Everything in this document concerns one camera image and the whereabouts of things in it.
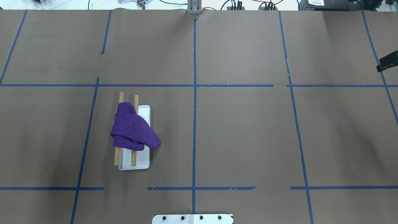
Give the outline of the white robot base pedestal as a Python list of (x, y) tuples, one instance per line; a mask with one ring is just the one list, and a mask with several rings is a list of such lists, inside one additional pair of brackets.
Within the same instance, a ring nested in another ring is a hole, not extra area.
[(159, 214), (152, 224), (233, 224), (232, 214)]

